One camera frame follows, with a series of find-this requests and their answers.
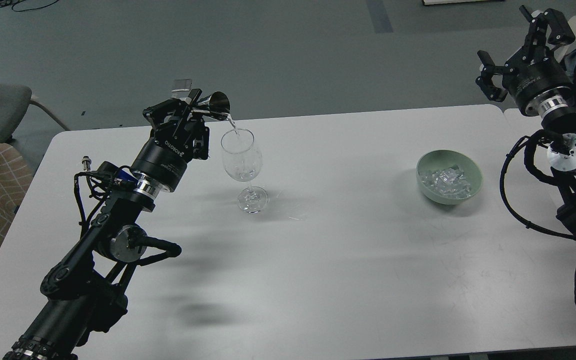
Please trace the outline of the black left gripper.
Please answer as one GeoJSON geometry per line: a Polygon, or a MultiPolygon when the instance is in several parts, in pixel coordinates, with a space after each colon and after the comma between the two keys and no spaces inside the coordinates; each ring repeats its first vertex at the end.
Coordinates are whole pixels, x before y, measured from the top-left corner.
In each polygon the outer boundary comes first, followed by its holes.
{"type": "Polygon", "coordinates": [[[179,95],[178,116],[168,114],[172,104],[169,99],[142,110],[153,130],[130,166],[135,177],[149,177],[172,193],[192,160],[209,158],[210,128],[201,114],[194,113],[202,94],[201,89],[194,88],[179,95]]]}

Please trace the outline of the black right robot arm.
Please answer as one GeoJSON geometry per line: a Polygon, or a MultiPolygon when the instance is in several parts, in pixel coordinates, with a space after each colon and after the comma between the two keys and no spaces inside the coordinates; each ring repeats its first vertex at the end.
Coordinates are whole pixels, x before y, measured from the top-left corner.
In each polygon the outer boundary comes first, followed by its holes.
{"type": "Polygon", "coordinates": [[[528,22],[525,40],[503,64],[478,51],[482,63],[475,82],[490,101],[511,96],[523,116],[541,118],[541,129],[517,141],[503,162],[499,177],[502,202],[526,228],[576,241],[576,98],[573,82],[555,58],[558,48],[573,43],[575,34],[562,12],[548,8],[533,13],[519,7],[528,22]],[[567,229],[563,234],[541,227],[519,215],[508,202],[505,178],[519,151],[523,163],[539,182],[557,187],[562,206],[556,217],[567,229]]]}

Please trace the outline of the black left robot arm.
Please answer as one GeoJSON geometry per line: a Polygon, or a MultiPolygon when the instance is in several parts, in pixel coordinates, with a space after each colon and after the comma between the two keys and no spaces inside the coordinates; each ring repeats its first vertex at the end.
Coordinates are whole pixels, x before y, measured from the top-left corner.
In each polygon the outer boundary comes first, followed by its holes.
{"type": "Polygon", "coordinates": [[[11,346],[5,360],[75,360],[92,332],[107,333],[127,312],[126,289],[138,267],[175,258],[182,248],[151,237],[139,225],[158,194],[174,192],[188,164],[210,154],[205,117],[227,120],[221,91],[202,96],[190,80],[172,98],[143,110],[151,131],[130,166],[103,162],[73,178],[81,235],[39,287],[47,302],[11,346]]]}

